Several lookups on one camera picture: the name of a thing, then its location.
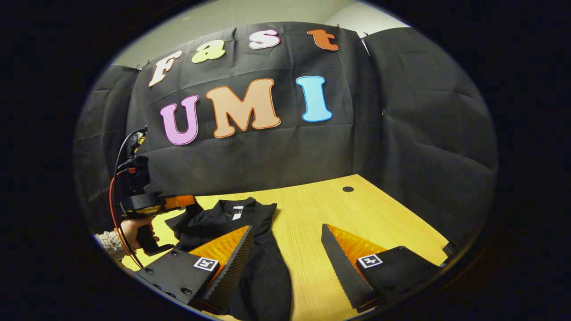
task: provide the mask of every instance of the handle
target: handle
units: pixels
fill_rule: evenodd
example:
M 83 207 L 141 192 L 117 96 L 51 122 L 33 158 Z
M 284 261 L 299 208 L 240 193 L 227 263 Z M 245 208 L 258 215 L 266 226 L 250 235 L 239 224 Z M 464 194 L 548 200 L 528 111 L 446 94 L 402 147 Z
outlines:
M 152 237 L 151 227 L 149 225 L 141 226 L 137 229 L 137 241 L 139 241 L 141 248 L 143 248 L 144 253 L 148 256 L 159 254 L 174 247 L 172 244 L 159 246 Z

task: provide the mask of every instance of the orange part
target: orange part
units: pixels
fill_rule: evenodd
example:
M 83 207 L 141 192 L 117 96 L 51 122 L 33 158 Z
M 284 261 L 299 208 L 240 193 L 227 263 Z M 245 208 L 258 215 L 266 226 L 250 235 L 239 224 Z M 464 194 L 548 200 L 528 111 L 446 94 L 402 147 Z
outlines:
M 166 201 L 167 203 L 164 205 L 164 208 L 167 210 L 170 210 L 171 208 L 184 207 L 195 203 L 194 196 L 192 195 L 169 197 L 166 199 Z
M 327 227 L 331 231 L 331 234 L 333 234 L 333 236 L 337 240 L 337 243 L 341 246 L 341 249 L 347 256 L 349 261 L 351 261 L 351 264 L 353 264 L 354 268 L 361 275 L 361 277 L 365 279 L 365 276 L 363 276 L 363 274 L 357 267 L 357 260 L 367 255 L 384 252 L 387 249 L 384 247 L 380 247 L 374 243 L 369 242 L 368 240 L 365 240 L 364 238 L 360 238 L 355 234 L 351 234 L 333 225 L 327 224 Z
M 188 252 L 193 255 L 202 256 L 203 258 L 218 260 L 218 262 L 220 263 L 220 267 L 218 268 L 218 271 L 214 274 L 214 277 L 212 278 L 210 283 L 212 283 L 212 281 L 216 279 L 218 273 L 220 273 L 220 271 L 224 268 L 226 263 L 228 263 L 228 259 L 236 249 L 238 243 L 240 243 L 240 240 L 242 239 L 244 233 L 246 233 L 248 226 L 249 225 L 246 225 L 228 234 L 224 234 L 221 237 L 213 239 L 212 241 Z
M 328 34 L 323 29 L 310 30 L 307 32 L 307 34 L 312 35 L 315 44 L 322 49 L 331 50 L 331 51 L 339 49 L 338 45 L 331 43 L 329 41 L 329 39 L 335 39 L 335 36 L 332 34 Z

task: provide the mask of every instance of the black fabric backdrop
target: black fabric backdrop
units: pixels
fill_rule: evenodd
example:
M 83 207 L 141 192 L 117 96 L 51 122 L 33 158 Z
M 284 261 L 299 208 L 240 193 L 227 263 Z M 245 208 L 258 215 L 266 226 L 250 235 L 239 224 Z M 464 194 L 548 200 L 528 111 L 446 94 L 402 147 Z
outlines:
M 250 34 L 274 29 L 280 43 L 272 48 L 248 47 Z M 339 50 L 316 46 L 307 31 L 324 29 L 335 35 Z M 198 46 L 214 39 L 225 41 L 226 53 L 192 63 Z M 182 50 L 165 79 L 148 86 L 158 60 Z M 333 117 L 306 122 L 302 76 L 325 78 L 325 103 Z M 228 86 L 240 99 L 248 85 L 271 78 L 272 100 L 282 122 L 264 130 L 249 125 L 242 132 L 215 138 L 211 89 Z M 171 144 L 165 134 L 161 108 L 198 95 L 198 135 L 184 146 Z M 356 32 L 314 23 L 260 23 L 224 30 L 191 41 L 151 61 L 135 82 L 127 116 L 127 132 L 148 126 L 140 153 L 149 157 L 149 191 L 195 195 L 246 192 L 293 186 L 354 173 L 376 181 L 381 134 L 379 97 L 373 66 Z M 180 132 L 188 128 L 184 108 L 175 112 Z
M 73 148 L 75 188 L 88 228 L 95 233 L 114 227 L 109 185 L 125 139 L 127 107 L 138 72 L 111 65 L 93 87 L 77 123 Z
M 249 48 L 250 34 L 267 29 L 276 30 L 281 42 Z M 331 42 L 339 49 L 316 46 L 307 34 L 313 29 L 335 35 Z M 224 40 L 225 54 L 192 63 L 196 48 L 214 39 Z M 369 54 L 354 31 L 260 23 L 185 43 L 141 71 L 112 66 L 89 97 L 76 134 L 75 176 L 90 228 L 112 229 L 107 193 L 118 148 L 128 133 L 147 125 L 138 153 L 150 159 L 148 192 L 212 195 L 360 174 L 462 245 L 486 218 L 497 176 L 494 128 L 484 100 L 454 60 L 412 28 L 384 30 L 363 41 Z M 149 87 L 156 62 L 178 50 L 183 54 L 164 80 Z M 295 80 L 303 76 L 325 78 L 331 119 L 301 118 L 305 99 Z M 260 78 L 275 82 L 271 93 L 281 124 L 256 130 L 252 116 L 242 132 L 230 120 L 236 133 L 215 138 L 214 109 L 205 93 L 228 86 L 243 99 Z M 159 112 L 177 104 L 176 124 L 184 132 L 180 101 L 190 95 L 199 96 L 198 134 L 175 146 Z
M 363 38 L 384 110 L 380 188 L 461 246 L 483 224 L 497 178 L 497 142 L 478 89 L 413 28 Z

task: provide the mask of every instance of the wrinkled fabric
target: wrinkled fabric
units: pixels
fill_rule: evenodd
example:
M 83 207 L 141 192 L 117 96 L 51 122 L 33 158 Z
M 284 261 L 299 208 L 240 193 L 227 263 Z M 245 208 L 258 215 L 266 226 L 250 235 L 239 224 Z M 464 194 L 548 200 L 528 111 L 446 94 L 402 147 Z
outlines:
M 476 85 L 413 28 L 363 38 L 379 76 L 384 192 L 463 246 L 488 215 L 497 178 L 490 112 Z
M 131 89 L 139 71 L 111 65 L 98 79 L 79 116 L 73 143 L 76 196 L 94 234 L 114 228 L 109 185 L 125 140 Z
M 248 37 L 260 30 L 274 29 L 280 43 L 253 50 Z M 307 31 L 323 29 L 333 34 L 336 51 L 315 45 Z M 224 40 L 220 58 L 193 63 L 196 48 L 212 40 Z M 157 61 L 178 50 L 165 78 L 149 87 Z M 320 76 L 323 93 L 333 117 L 306 122 L 305 97 L 296 79 Z M 215 138 L 216 119 L 206 92 L 229 87 L 244 99 L 250 83 L 273 79 L 271 95 L 281 124 L 246 131 L 233 120 L 236 132 Z M 167 194 L 220 195 L 296 186 L 352 174 L 378 181 L 379 139 L 382 134 L 375 71 L 355 31 L 305 22 L 258 23 L 206 35 L 187 42 L 143 67 L 132 91 L 126 133 L 145 125 L 148 134 L 139 153 L 149 157 L 150 191 Z M 180 102 L 198 95 L 198 133 L 187 145 L 173 145 L 166 137 L 160 110 L 176 104 L 179 132 L 188 129 L 186 110 Z
M 244 206 L 240 218 L 233 220 L 234 206 Z M 177 239 L 175 248 L 189 252 L 226 233 L 251 225 L 254 245 L 242 276 L 232 294 L 229 314 L 239 320 L 289 320 L 291 315 L 291 278 L 271 230 L 277 204 L 262 205 L 254 198 L 220 200 L 210 210 L 194 216 L 185 212 L 166 220 Z

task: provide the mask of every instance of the hand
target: hand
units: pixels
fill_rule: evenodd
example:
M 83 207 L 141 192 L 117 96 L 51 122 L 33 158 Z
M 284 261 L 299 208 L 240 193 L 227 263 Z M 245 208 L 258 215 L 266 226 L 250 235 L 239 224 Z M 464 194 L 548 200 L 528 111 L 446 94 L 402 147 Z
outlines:
M 123 229 L 123 233 L 125 233 L 125 238 L 127 239 L 127 242 L 129 242 L 133 250 L 141 248 L 139 241 L 137 241 L 138 228 L 140 228 L 141 226 L 148 225 L 151 228 L 151 235 L 155 235 L 155 232 L 152 230 L 152 224 L 151 224 L 152 219 L 153 217 L 149 216 L 140 219 L 126 219 L 121 222 L 121 228 Z M 113 230 L 115 231 L 115 233 L 117 233 L 117 235 L 119 235 L 119 237 L 121 237 L 120 232 L 116 228 L 114 228 Z M 153 238 L 155 239 L 155 241 L 159 241 L 159 238 L 157 236 L 153 236 Z

